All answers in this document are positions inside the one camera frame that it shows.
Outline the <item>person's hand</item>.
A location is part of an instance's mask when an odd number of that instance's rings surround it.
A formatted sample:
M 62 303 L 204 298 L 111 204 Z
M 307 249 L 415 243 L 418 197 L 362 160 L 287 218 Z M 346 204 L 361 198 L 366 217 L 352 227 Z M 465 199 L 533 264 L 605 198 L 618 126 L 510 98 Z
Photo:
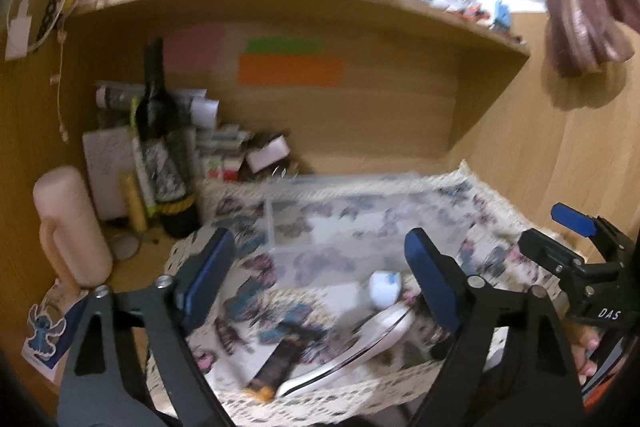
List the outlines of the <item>person's hand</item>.
M 566 335 L 570 340 L 579 382 L 585 384 L 598 370 L 597 363 L 590 360 L 589 353 L 599 347 L 599 332 L 588 325 L 570 323 L 567 325 Z

